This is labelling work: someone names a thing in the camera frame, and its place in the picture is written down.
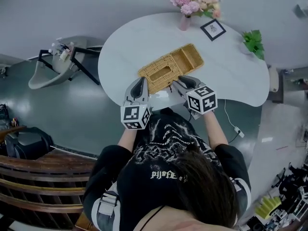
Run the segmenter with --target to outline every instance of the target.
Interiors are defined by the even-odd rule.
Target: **yellow object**
[[[281,200],[279,197],[274,198],[262,198],[262,204],[255,208],[256,214],[261,216],[263,219],[268,219],[272,212],[281,205]]]
[[[180,75],[187,75],[204,64],[199,52],[193,44],[187,44],[138,71],[139,77],[148,80],[149,93],[154,94],[170,86]]]

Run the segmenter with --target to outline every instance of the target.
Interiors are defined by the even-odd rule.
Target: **power plug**
[[[234,128],[234,131],[236,132],[236,133],[238,133],[242,138],[244,138],[244,134],[243,134],[243,132],[238,128],[238,127],[235,127]]]

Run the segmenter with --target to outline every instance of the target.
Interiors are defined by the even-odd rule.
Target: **floor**
[[[55,144],[76,151],[96,154],[117,143],[124,127],[120,123],[120,108],[113,103],[101,86],[82,72],[72,81],[40,90],[30,90],[27,83],[34,73],[36,62],[12,66],[6,79],[0,79],[0,103],[7,103],[12,117],[28,127],[38,127],[50,134]],[[289,162],[300,166],[306,157],[304,147],[296,147],[299,128],[307,114],[297,107],[265,102],[262,107],[227,101],[231,122],[245,137],[236,138],[231,145],[244,155],[249,166],[252,200],[258,199],[272,185],[276,174]],[[189,113],[182,105],[172,109],[185,118]],[[224,112],[224,100],[219,100],[215,114],[232,140],[236,133]],[[197,133],[207,141],[201,119],[193,120]]]

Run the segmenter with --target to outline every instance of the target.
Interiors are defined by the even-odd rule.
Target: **table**
[[[180,13],[144,16],[126,23],[108,38],[99,57],[98,73],[109,98],[123,105],[125,91],[138,78],[139,69],[193,43],[205,64],[190,76],[199,78],[215,90],[219,99],[262,105],[270,88],[267,65],[254,54],[241,53],[241,35],[222,24],[227,32],[212,42],[200,29],[210,18],[193,17],[187,31],[178,29],[180,18]],[[170,88],[149,97],[153,110],[183,102],[184,99]]]

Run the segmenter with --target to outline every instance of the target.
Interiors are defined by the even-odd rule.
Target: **dark hair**
[[[178,175],[179,197],[194,217],[207,224],[232,228],[238,213],[235,187],[223,170],[217,168],[191,144],[173,163]]]

